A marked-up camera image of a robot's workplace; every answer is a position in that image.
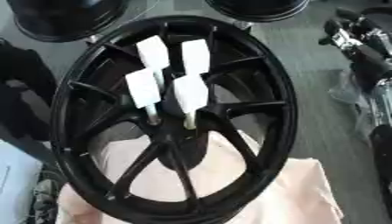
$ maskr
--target gray floor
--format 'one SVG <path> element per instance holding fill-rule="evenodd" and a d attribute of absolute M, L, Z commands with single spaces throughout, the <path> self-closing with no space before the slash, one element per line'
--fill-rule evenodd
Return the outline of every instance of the gray floor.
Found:
<path fill-rule="evenodd" d="M 132 0 L 121 21 L 158 15 L 192 14 L 230 21 L 203 0 Z M 361 9 L 376 0 L 335 0 L 311 3 L 301 15 L 274 24 L 258 24 L 253 34 L 281 59 L 295 84 L 300 125 L 292 152 L 295 158 L 317 158 L 325 167 L 332 189 L 345 214 L 343 223 L 390 223 L 382 205 L 371 150 L 354 134 L 354 119 L 346 105 L 327 91 L 347 62 L 333 47 L 318 46 L 323 23 L 337 6 Z M 39 43 L 24 37 L 11 14 L 0 3 L 0 36 L 14 45 L 37 50 L 60 77 L 86 49 L 83 42 Z"/>

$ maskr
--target cable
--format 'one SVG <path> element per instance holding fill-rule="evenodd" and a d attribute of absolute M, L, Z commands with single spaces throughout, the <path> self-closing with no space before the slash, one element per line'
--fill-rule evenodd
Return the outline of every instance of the cable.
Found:
<path fill-rule="evenodd" d="M 120 26 L 126 25 L 126 24 L 129 23 L 129 22 L 132 22 L 132 21 L 137 20 L 138 18 L 140 18 L 140 17 L 141 17 L 142 15 L 144 15 L 144 14 L 147 14 L 147 12 L 149 12 L 149 11 L 151 11 L 152 9 L 154 9 L 155 7 L 157 7 L 157 5 L 160 4 L 161 1 L 162 1 L 162 0 L 157 0 L 150 8 L 148 8 L 147 10 L 141 12 L 140 14 L 138 14 L 138 15 L 135 16 L 135 17 L 133 17 L 132 19 L 129 19 L 129 20 L 125 21 L 124 23 L 118 25 L 117 28 L 120 27 Z"/>

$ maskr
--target white foam block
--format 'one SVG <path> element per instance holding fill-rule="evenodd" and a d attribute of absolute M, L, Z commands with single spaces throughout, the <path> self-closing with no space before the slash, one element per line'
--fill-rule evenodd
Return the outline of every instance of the white foam block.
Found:
<path fill-rule="evenodd" d="M 138 109 L 161 101 L 154 72 L 145 68 L 125 76 L 130 95 Z"/>
<path fill-rule="evenodd" d="M 199 75 L 186 75 L 174 80 L 174 92 L 186 114 L 207 105 L 208 87 Z"/>
<path fill-rule="evenodd" d="M 182 60 L 186 74 L 203 74 L 210 70 L 210 51 L 204 39 L 182 43 Z"/>
<path fill-rule="evenodd" d="M 147 38 L 136 44 L 140 59 L 152 70 L 162 70 L 170 65 L 169 51 L 159 36 Z"/>

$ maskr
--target beige fabric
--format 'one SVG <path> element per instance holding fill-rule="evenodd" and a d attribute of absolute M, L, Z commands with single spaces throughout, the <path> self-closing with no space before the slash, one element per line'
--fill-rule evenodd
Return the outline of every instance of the beige fabric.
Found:
<path fill-rule="evenodd" d="M 242 133 L 252 150 L 259 145 Z M 109 143 L 94 155 L 96 163 L 107 177 L 116 181 L 147 147 L 149 139 Z M 192 182 L 200 197 L 227 186 L 245 171 L 239 152 L 217 132 L 209 136 L 207 154 L 190 171 Z M 134 181 L 130 190 L 151 200 L 180 201 L 185 199 L 183 187 L 174 171 L 158 160 L 151 163 Z M 92 208 L 69 185 L 59 196 L 58 224 L 123 224 Z M 276 180 L 229 224 L 338 224 L 343 217 L 331 193 L 323 168 L 315 159 L 289 159 Z"/>

